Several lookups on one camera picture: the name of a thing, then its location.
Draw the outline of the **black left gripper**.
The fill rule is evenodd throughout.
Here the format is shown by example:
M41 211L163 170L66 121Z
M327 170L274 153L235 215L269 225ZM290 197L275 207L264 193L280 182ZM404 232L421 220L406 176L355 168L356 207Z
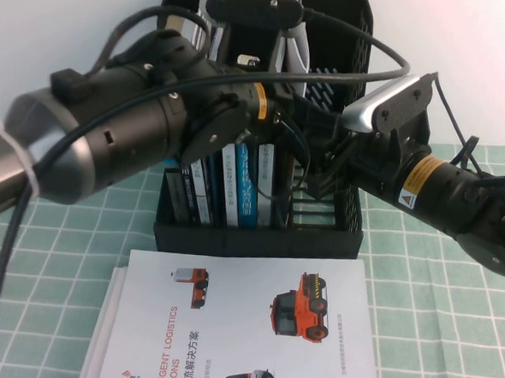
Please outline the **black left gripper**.
M305 135L337 139L339 114L320 108L298 95L288 83L267 83L266 93L276 112L289 117Z

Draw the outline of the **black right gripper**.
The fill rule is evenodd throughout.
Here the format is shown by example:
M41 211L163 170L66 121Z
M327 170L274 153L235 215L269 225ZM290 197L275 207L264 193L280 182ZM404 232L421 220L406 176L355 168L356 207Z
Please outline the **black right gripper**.
M340 143L308 171L307 194L320 200L357 186L373 196L396 198L406 159L399 133L351 131L340 136Z

